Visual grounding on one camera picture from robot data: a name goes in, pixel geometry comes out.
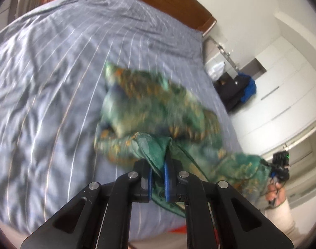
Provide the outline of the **white sleeved right forearm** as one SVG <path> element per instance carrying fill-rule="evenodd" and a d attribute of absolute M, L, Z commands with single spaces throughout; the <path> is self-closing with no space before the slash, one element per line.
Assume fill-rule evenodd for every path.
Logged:
<path fill-rule="evenodd" d="M 301 234 L 291 213 L 290 205 L 286 199 L 282 204 L 267 208 L 264 215 L 281 231 L 283 232 L 297 247 L 305 238 Z"/>

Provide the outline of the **right hand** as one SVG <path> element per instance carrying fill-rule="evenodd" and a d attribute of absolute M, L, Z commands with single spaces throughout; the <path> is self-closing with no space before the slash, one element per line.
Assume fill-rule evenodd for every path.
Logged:
<path fill-rule="evenodd" d="M 270 182 L 265 199 L 272 207 L 277 207 L 286 200 L 286 192 L 282 184 L 278 182 Z"/>

